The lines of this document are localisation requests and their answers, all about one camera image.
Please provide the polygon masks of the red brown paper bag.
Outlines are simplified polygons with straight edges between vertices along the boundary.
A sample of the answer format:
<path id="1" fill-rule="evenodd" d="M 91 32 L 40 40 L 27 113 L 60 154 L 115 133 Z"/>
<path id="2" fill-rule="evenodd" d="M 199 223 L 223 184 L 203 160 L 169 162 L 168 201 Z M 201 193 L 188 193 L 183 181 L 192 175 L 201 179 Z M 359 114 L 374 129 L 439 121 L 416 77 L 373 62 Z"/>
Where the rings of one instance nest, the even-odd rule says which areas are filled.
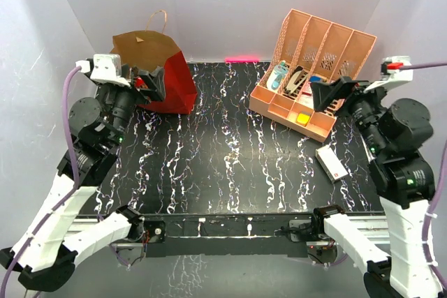
<path id="1" fill-rule="evenodd" d="M 145 28 L 113 36 L 112 43 L 112 53 L 119 54 L 124 64 L 150 72 L 158 66 L 164 68 L 166 98 L 142 104 L 142 108 L 165 114 L 192 111 L 196 86 L 181 49 L 170 36 Z"/>

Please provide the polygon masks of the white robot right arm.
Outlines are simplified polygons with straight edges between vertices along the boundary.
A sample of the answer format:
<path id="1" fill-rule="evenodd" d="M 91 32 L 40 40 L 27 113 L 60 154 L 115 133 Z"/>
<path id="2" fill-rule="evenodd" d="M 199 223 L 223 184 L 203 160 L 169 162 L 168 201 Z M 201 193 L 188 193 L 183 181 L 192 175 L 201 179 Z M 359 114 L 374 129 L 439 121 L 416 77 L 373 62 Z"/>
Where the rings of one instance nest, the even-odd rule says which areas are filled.
<path id="1" fill-rule="evenodd" d="M 390 250 L 378 248 L 335 205 L 314 211 L 312 234 L 342 247 L 370 297 L 445 297 L 446 282 L 430 255 L 434 173 L 419 151 L 433 134 L 429 110 L 411 98 L 384 107 L 386 89 L 349 77 L 311 88 L 317 112 L 343 100 L 337 116 L 354 120 L 373 156 L 368 169 L 386 215 Z"/>

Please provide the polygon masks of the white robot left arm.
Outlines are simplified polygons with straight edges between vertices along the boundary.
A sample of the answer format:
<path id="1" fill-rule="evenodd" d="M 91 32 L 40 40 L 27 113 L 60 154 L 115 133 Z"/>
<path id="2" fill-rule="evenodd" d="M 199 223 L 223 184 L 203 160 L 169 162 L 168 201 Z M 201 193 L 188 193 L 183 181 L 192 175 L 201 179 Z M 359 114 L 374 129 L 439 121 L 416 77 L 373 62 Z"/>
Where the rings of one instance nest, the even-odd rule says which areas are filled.
<path id="1" fill-rule="evenodd" d="M 142 215 L 126 205 L 79 233 L 68 232 L 115 164 L 134 109 L 166 96 L 162 67 L 111 66 L 95 85 L 94 96 L 63 102 L 67 150 L 50 192 L 22 238 L 1 250 L 1 265 L 35 294 L 58 290 L 81 262 L 116 241 L 149 237 Z"/>

